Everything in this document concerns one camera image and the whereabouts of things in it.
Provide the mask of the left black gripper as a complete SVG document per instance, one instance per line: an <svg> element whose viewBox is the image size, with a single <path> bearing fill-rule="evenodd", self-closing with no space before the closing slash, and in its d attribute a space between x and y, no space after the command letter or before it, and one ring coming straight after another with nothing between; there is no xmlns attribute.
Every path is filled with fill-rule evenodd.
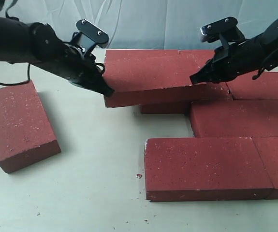
<svg viewBox="0 0 278 232"><path fill-rule="evenodd" d="M111 97L115 91L102 76L105 65L97 62L93 54L85 52L82 46L65 42L63 52L49 62L50 72L73 85Z"/></svg>

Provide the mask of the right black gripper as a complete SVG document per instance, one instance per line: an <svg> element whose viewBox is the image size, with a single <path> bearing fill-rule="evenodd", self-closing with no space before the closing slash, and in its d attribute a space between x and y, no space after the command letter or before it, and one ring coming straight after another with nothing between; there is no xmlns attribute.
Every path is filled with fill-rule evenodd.
<svg viewBox="0 0 278 232"><path fill-rule="evenodd" d="M192 85L228 82L252 71L258 71L257 74L260 75L268 56L274 51L274 44L263 36L231 41L224 38L219 40L221 46L214 50L214 56L198 72L190 76Z"/></svg>

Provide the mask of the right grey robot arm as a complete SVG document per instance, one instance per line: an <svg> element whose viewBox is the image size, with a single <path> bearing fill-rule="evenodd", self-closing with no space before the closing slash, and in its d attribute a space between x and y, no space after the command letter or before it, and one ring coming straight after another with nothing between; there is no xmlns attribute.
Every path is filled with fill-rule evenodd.
<svg viewBox="0 0 278 232"><path fill-rule="evenodd" d="M246 38L237 24L237 19L229 16L200 28L201 42L220 41L221 46L190 76L193 85L230 82L250 72L256 72L252 77L256 80L264 71L278 67L278 19L252 38Z"/></svg>

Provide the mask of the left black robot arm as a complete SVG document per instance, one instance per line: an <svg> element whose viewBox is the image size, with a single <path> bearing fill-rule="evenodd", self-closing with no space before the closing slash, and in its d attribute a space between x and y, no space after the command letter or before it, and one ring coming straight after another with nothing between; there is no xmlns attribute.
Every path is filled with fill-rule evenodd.
<svg viewBox="0 0 278 232"><path fill-rule="evenodd" d="M0 0L0 11L4 7ZM71 84L111 97L115 92L105 81L105 65L96 61L95 47L106 48L109 36L81 19L70 41L60 39L49 24L25 24L5 13L0 17L0 61L26 63L59 76Z"/></svg>

